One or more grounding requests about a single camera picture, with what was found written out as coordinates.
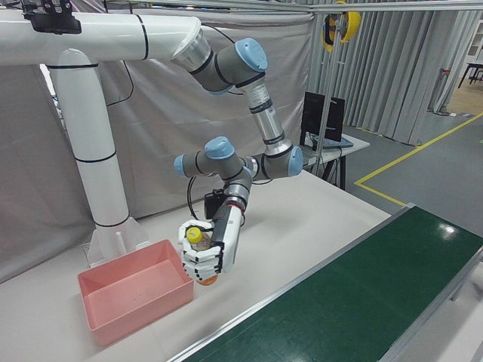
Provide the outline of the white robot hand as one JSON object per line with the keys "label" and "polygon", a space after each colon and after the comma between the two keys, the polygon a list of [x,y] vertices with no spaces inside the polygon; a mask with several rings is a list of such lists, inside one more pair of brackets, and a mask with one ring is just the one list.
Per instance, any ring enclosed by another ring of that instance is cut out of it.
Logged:
{"label": "white robot hand", "polygon": [[[232,204],[221,206],[213,222],[187,220],[178,229],[178,243],[183,245],[181,260],[186,274],[197,281],[204,281],[221,273],[230,272],[238,246],[242,211]],[[186,239],[186,231],[191,227],[202,231],[212,231],[211,247],[195,251]]]}

